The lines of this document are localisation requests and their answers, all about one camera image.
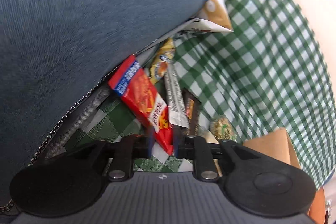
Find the orange cushion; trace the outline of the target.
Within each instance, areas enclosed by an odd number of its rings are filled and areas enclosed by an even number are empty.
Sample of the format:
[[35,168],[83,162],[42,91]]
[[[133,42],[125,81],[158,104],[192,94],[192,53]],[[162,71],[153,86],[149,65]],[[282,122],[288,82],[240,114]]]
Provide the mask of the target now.
[[307,214],[315,223],[324,224],[326,221],[326,200],[325,192],[323,188],[320,188],[310,206],[309,212]]

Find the yellow candy packet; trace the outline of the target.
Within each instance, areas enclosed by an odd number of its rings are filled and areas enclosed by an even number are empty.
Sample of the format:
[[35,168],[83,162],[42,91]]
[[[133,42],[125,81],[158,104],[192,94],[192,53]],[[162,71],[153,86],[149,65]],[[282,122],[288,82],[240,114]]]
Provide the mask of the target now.
[[172,38],[164,41],[150,66],[150,82],[156,84],[165,74],[175,55],[175,46]]

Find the white rice bar packet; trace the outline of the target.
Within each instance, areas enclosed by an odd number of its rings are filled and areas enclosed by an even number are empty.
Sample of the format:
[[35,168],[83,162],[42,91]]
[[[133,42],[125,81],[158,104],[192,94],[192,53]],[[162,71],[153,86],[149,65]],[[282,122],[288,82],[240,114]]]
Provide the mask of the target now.
[[[213,144],[218,144],[219,143],[217,141],[217,139],[214,137],[214,135],[208,129],[206,129],[202,126],[198,127],[198,135],[205,138],[207,143],[213,143]],[[218,159],[214,159],[214,163],[215,163],[215,166],[217,168],[219,176],[222,177],[223,174],[222,174],[221,168],[219,166]]]

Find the round green rice cracker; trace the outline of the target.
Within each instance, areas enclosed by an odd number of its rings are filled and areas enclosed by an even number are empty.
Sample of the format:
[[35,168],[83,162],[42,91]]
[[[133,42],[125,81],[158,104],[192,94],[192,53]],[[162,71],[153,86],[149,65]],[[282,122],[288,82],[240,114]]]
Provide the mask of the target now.
[[236,141],[236,133],[228,120],[224,115],[216,116],[210,123],[210,132],[218,140],[226,139]]

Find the silver snack bar wrapper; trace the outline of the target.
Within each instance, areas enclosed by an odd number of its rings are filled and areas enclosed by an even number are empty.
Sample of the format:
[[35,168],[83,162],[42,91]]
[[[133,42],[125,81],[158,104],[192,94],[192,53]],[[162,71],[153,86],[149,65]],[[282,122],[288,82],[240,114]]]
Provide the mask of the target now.
[[173,64],[169,64],[164,75],[169,122],[174,126],[188,128],[185,104]]

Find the dark brown chocolate packet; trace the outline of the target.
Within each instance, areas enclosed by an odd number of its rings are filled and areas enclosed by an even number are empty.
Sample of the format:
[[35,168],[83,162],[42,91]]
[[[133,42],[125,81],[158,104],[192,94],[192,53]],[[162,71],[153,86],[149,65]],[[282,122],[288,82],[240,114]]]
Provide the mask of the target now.
[[192,92],[183,88],[183,102],[185,104],[186,116],[189,123],[189,129],[186,134],[189,136],[197,136],[199,125],[199,113],[201,102]]

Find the white printed paper bag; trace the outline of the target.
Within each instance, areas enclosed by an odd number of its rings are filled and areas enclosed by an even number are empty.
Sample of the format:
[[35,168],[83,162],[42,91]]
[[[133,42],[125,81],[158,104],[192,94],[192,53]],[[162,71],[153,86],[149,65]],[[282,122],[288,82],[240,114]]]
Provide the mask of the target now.
[[194,19],[186,23],[185,31],[191,33],[233,31],[224,0],[207,0]]

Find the green checkered cloth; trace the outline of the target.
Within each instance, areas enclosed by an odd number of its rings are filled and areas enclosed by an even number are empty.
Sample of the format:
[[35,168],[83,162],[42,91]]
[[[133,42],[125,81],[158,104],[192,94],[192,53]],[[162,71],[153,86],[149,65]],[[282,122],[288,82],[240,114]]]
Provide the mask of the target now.
[[224,114],[243,140],[285,128],[322,186],[335,170],[335,106],[313,31],[293,0],[226,1],[232,33],[175,40],[179,82],[201,100],[201,125]]

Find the brown cardboard box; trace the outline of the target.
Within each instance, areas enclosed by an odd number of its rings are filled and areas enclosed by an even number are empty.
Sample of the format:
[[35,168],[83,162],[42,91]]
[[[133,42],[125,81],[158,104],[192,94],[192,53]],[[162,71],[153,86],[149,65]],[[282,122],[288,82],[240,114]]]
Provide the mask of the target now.
[[291,139],[285,128],[247,140],[244,146],[300,169]]

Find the red spicy snack packet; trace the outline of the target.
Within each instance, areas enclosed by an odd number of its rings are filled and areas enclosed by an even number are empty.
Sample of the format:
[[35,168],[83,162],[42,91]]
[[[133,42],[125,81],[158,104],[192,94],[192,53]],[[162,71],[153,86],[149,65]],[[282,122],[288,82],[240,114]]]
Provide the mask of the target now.
[[154,128],[154,138],[168,154],[173,154],[173,127],[169,123],[168,106],[134,55],[119,66],[108,81],[144,127]]

